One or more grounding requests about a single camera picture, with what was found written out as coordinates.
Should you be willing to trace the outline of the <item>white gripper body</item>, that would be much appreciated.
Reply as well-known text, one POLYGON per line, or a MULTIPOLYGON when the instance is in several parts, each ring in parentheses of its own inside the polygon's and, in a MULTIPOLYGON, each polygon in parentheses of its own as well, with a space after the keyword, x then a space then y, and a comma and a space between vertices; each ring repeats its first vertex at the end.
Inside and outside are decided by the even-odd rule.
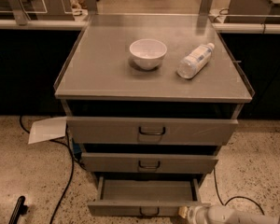
POLYGON ((187 213, 189 224, 212 224, 209 213, 210 208, 205 206, 191 206, 187 213))

